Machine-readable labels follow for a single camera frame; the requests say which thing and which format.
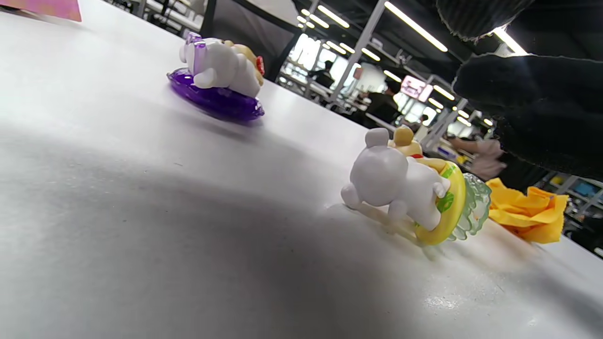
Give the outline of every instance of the yellow swim ring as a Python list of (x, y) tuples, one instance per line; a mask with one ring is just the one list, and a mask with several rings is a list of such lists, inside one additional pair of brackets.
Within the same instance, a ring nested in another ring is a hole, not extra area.
[(446, 196), (435, 201), (438, 211), (442, 214), (440, 223), (433, 231), (428, 231), (417, 225), (415, 235), (423, 244), (437, 245), (444, 242), (458, 224), (463, 209), (467, 188), (465, 178), (461, 169), (453, 162), (446, 162), (446, 166), (440, 171), (440, 176), (450, 180), (450, 189)]

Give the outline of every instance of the green translucent base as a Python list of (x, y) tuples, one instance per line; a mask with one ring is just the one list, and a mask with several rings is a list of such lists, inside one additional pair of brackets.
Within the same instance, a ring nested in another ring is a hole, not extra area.
[(473, 174), (465, 173), (463, 177), (467, 190), (465, 208), (456, 228), (448, 236), (450, 241), (465, 240), (467, 234), (475, 235), (482, 229), (490, 211), (492, 190)]

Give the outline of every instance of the black sleeve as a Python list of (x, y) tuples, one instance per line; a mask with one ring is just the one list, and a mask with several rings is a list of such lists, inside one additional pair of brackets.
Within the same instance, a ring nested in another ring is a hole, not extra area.
[(315, 76), (317, 76), (322, 71), (323, 71), (322, 69), (317, 69), (316, 71), (309, 71), (308, 72), (308, 77), (314, 78)]

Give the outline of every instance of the pink card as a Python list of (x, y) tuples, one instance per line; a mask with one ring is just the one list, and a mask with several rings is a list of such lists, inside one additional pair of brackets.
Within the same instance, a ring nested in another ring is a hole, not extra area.
[(81, 21), (77, 0), (0, 0), (0, 5)]

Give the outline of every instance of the red bow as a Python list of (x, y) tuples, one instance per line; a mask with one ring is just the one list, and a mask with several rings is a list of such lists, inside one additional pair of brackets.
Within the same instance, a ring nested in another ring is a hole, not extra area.
[(262, 74), (262, 76), (264, 76), (265, 70), (264, 70), (264, 58), (257, 57), (256, 58), (256, 66), (257, 66), (257, 70), (260, 71), (260, 74)]

